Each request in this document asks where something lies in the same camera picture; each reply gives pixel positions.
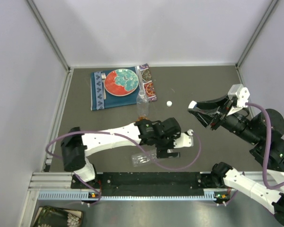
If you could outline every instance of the white wall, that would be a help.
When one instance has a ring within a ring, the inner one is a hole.
[[[234,64],[270,0],[35,0],[71,66]]]
[[[251,101],[276,109],[284,117],[284,0],[265,25],[241,73]]]
[[[0,227],[19,221],[65,78],[24,0],[0,0]]]

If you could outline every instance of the decorative plate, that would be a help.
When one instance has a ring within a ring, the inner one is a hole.
[[[137,74],[128,69],[118,69],[110,72],[105,79],[106,91],[114,96],[127,96],[137,89],[139,78]]]

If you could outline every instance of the fork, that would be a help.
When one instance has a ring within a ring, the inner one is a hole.
[[[106,75],[105,73],[101,73],[101,78],[102,78],[102,83],[103,83],[103,99],[106,99],[106,93],[105,93],[105,86],[104,86],[104,82],[105,82],[105,79],[106,79]]]

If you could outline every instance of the metal floor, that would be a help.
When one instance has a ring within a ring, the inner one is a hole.
[[[137,120],[135,105],[91,111],[90,74],[101,69],[75,69],[62,117],[59,135],[80,126],[83,130],[105,130],[128,125]],[[182,131],[193,129],[202,141],[202,153],[198,161],[186,171],[211,171],[218,162],[226,162],[240,171],[258,171],[261,166],[250,155],[251,145],[223,128],[216,131],[205,129],[188,113],[188,104],[219,98],[227,94],[233,84],[240,83],[234,66],[206,67],[151,67],[158,100],[150,103],[149,119],[165,120],[175,117]],[[181,158],[162,161],[172,167],[187,165],[198,151],[197,140],[193,148],[180,149]],[[100,172],[158,172],[163,169],[154,164],[133,167],[131,155],[140,153],[136,147],[121,147],[98,152],[89,157]],[[55,154],[61,154],[56,146]],[[63,171],[60,160],[53,159],[51,172]]]
[[[259,203],[239,193],[227,207],[208,201],[103,201],[87,207],[80,202],[39,201],[84,211],[82,227],[281,227]]]

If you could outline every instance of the cable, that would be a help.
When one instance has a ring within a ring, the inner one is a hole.
[[[46,145],[46,147],[45,147],[46,153],[49,154],[49,155],[51,155],[51,156],[53,156],[53,157],[55,157],[55,158],[62,159],[61,156],[55,155],[55,154],[53,154],[52,152],[50,152],[50,151],[49,151],[49,147],[50,147],[52,144],[56,143],[57,141],[62,140],[62,139],[64,139],[64,138],[68,137],[68,136],[79,135],[79,134],[105,134],[105,135],[111,135],[109,132],[106,132],[106,131],[74,131],[74,132],[69,132],[69,133],[66,133],[66,134],[64,134],[64,135],[62,135],[62,136],[59,136],[59,137],[55,138],[54,140],[50,141],[50,142]],[[151,158],[151,157],[149,156],[149,154],[140,146],[140,144],[138,144],[138,143],[137,143],[136,141],[134,141],[133,139],[131,139],[131,138],[125,136],[125,135],[119,134],[119,133],[115,133],[114,135],[119,136],[119,137],[123,137],[123,138],[129,140],[129,141],[132,142],[134,145],[136,145],[144,154],[146,154],[146,155],[149,157],[149,159],[150,159],[152,162],[154,162],[157,166],[160,166],[161,168],[164,168],[164,169],[167,169],[167,170],[171,170],[171,171],[179,171],[179,170],[186,169],[186,168],[190,167],[193,163],[195,163],[195,161],[199,158],[199,156],[200,156],[200,154],[201,154],[201,140],[200,140],[200,137],[194,133],[194,135],[197,137],[197,139],[198,139],[198,141],[199,141],[199,151],[198,151],[198,153],[197,153],[197,156],[196,156],[196,157],[194,158],[194,160],[193,160],[190,164],[188,164],[187,166],[180,167],[180,168],[170,168],[170,167],[166,167],[166,166],[163,166],[163,165],[157,163],[156,160],[154,160],[153,158]],[[75,176],[78,178],[78,180],[79,180],[82,184],[84,184],[84,185],[87,186],[88,188],[92,189],[94,192],[96,192],[96,193],[99,195],[99,199],[98,199],[96,202],[92,203],[92,205],[95,205],[95,204],[99,203],[100,200],[101,200],[101,197],[102,197],[102,196],[101,196],[101,192],[99,192],[97,189],[93,188],[92,186],[90,186],[90,185],[87,184],[86,182],[84,182],[84,181],[81,179],[81,177],[80,177],[79,175],[77,175],[76,173],[74,173],[74,174],[75,174]]]
[[[227,206],[231,201],[233,201],[233,199],[237,196],[238,193],[239,193],[239,191],[236,190],[236,191],[233,193],[232,197],[231,197],[227,202],[225,202],[225,203],[216,203],[216,204],[210,203],[209,205],[211,205],[211,206],[216,206],[216,207],[219,207],[219,206],[221,206],[221,205]]]
[[[62,159],[61,156],[59,155],[55,155],[53,153],[51,153],[49,151],[49,147],[54,144],[55,142],[57,142],[58,140],[61,140],[61,139],[64,139],[65,137],[68,137],[68,136],[73,136],[73,135],[82,135],[82,134],[105,134],[105,135],[111,135],[111,133],[107,132],[107,131],[74,131],[74,132],[69,132],[69,133],[66,133],[62,136],[59,136],[57,138],[55,138],[54,140],[52,140],[51,142],[49,142],[46,147],[45,147],[45,151],[47,152],[47,154],[49,155],[52,155],[53,157],[56,157],[56,158],[59,158],[59,159]],[[201,154],[201,140],[200,140],[200,137],[197,135],[197,134],[193,134],[197,137],[198,141],[199,141],[199,150],[198,150],[198,153],[196,155],[196,157],[194,158],[194,160],[189,163],[187,166],[184,166],[184,167],[180,167],[180,168],[171,168],[171,167],[167,167],[167,166],[164,166],[164,165],[161,165],[159,164],[155,159],[151,158],[150,155],[142,148],[142,146],[140,144],[138,144],[136,141],[134,141],[133,139],[125,136],[125,135],[122,135],[122,134],[119,134],[119,133],[114,133],[115,136],[119,136],[119,137],[122,137],[122,138],[125,138],[127,140],[129,140],[130,142],[132,142],[134,145],[136,145],[145,155],[147,155],[147,157],[150,158],[150,160],[155,163],[157,166],[163,168],[163,169],[166,169],[166,170],[170,170],[170,171],[180,171],[180,170],[183,170],[183,169],[186,169],[188,167],[190,167],[191,165],[193,165],[196,160],[199,158],[200,154]]]
[[[243,108],[242,110],[243,110],[245,113],[247,113],[247,115],[245,115],[244,117],[248,117],[248,116],[250,115],[250,112],[249,112],[249,110],[248,110],[248,109]]]
[[[84,182],[81,177],[79,175],[77,175],[76,173],[74,173],[74,175],[77,177],[77,179],[84,184],[85,186],[87,186],[88,188],[92,189],[94,192],[96,192],[99,195],[99,199],[97,201],[95,201],[94,203],[92,203],[92,205],[95,205],[97,203],[100,202],[102,196],[101,196],[101,192],[99,192],[97,189],[95,189],[94,187],[90,186],[88,183]]]
[[[261,107],[258,104],[255,104],[255,103],[245,103],[245,105],[253,106],[253,107],[259,109],[263,113],[263,115],[265,117],[265,121],[266,121],[266,144],[265,144],[265,152],[264,152],[264,160],[263,160],[262,177],[263,177],[263,182],[264,182],[264,185],[265,185],[266,188],[268,188],[270,190],[279,189],[280,187],[284,186],[284,182],[279,183],[279,184],[274,185],[274,186],[270,186],[268,181],[267,181],[267,166],[268,166],[270,144],[271,144],[271,122],[270,122],[269,115],[268,115],[266,109]]]

